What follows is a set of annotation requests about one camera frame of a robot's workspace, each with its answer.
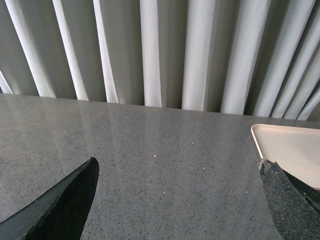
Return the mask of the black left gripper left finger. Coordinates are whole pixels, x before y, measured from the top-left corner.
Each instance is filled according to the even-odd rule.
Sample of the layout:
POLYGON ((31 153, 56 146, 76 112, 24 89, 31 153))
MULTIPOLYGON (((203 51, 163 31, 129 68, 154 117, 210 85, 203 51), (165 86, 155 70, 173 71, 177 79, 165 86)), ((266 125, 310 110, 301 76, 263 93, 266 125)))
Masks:
POLYGON ((2 240, 79 240, 99 178, 91 157, 32 203, 0 224, 2 240))

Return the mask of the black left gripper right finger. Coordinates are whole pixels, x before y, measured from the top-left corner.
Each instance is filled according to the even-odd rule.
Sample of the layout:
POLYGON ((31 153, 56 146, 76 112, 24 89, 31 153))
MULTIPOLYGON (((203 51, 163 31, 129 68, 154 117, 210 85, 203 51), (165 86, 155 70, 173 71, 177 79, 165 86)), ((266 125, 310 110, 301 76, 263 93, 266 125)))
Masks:
POLYGON ((285 240, 320 238, 320 191, 263 158, 260 181, 273 223, 285 240))

